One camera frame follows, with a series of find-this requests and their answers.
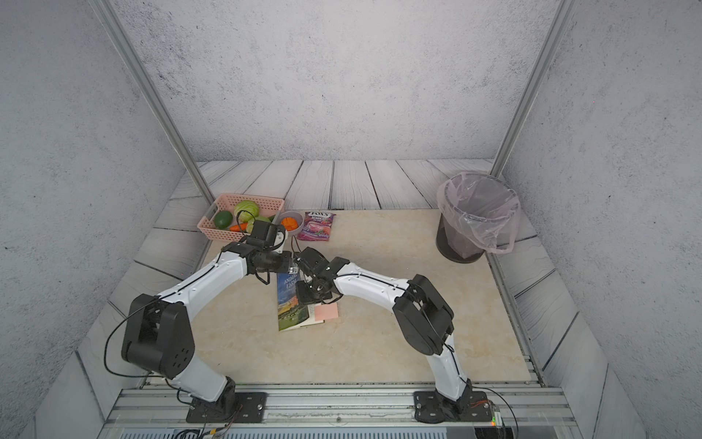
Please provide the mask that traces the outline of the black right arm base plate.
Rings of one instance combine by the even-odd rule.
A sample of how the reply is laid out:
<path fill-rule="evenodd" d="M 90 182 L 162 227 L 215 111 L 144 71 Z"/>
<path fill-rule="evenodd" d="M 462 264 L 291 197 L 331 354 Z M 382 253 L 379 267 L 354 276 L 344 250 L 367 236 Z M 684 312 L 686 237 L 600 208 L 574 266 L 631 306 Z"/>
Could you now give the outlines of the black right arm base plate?
<path fill-rule="evenodd" d="M 413 393 L 414 419 L 424 424 L 444 422 L 492 423 L 492 402 L 481 391 L 466 392 L 457 401 L 442 396 L 438 391 L 415 391 Z"/>

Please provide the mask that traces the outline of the pink sticky note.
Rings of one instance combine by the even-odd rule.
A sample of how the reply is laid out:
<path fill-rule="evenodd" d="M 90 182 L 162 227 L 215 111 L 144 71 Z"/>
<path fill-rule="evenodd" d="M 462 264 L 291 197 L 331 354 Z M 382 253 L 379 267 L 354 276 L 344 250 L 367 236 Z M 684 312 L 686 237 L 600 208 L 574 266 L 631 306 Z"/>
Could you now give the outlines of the pink sticky note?
<path fill-rule="evenodd" d="M 318 304 L 314 306 L 314 321 L 325 322 L 339 317 L 338 304 Z"/>

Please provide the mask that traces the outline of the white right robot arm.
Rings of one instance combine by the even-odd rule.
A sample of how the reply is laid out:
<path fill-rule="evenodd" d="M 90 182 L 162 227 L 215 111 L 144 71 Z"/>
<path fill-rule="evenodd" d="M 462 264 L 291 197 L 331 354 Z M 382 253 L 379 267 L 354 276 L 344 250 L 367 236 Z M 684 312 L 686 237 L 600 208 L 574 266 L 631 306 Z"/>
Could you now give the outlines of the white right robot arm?
<path fill-rule="evenodd" d="M 455 353 L 454 312 L 427 277 L 383 276 L 345 258 L 329 261 L 314 248 L 298 252 L 294 261 L 302 276 L 296 284 L 301 302 L 349 296 L 391 311 L 406 342 L 427 358 L 442 410 L 456 418 L 468 409 L 473 386 Z"/>

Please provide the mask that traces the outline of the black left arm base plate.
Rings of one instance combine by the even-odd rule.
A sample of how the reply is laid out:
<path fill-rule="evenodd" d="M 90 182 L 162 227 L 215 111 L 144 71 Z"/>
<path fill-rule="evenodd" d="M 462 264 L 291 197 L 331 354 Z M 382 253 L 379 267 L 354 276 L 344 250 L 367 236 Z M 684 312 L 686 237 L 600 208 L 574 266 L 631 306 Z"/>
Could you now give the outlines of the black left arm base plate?
<path fill-rule="evenodd" d="M 224 393 L 215 402 L 193 398 L 186 415 L 188 424 L 259 424 L 263 421 L 267 393 Z"/>

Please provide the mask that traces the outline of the blue Animal Farm book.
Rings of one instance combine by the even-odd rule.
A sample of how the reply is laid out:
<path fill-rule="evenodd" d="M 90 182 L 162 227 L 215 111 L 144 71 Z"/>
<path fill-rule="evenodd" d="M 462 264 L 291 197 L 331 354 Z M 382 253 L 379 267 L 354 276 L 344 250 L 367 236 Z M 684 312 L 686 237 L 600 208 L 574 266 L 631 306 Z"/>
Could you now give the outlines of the blue Animal Farm book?
<path fill-rule="evenodd" d="M 297 274 L 277 274 L 277 323 L 280 332 L 322 324 L 314 305 L 302 305 L 297 296 Z"/>

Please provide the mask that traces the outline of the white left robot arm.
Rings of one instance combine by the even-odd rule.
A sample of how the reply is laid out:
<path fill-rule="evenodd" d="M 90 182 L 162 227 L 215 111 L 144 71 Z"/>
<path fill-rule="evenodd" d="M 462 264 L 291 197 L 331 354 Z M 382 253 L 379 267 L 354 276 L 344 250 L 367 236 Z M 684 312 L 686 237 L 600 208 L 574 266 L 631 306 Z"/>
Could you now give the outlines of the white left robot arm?
<path fill-rule="evenodd" d="M 191 322 L 225 289 L 249 275 L 265 285 L 286 274 L 292 254 L 283 250 L 280 224 L 254 221 L 252 234 L 226 244 L 204 268 L 174 287 L 133 300 L 124 328 L 122 360 L 172 382 L 192 398 L 196 418 L 229 419 L 236 411 L 236 384 L 196 354 Z"/>

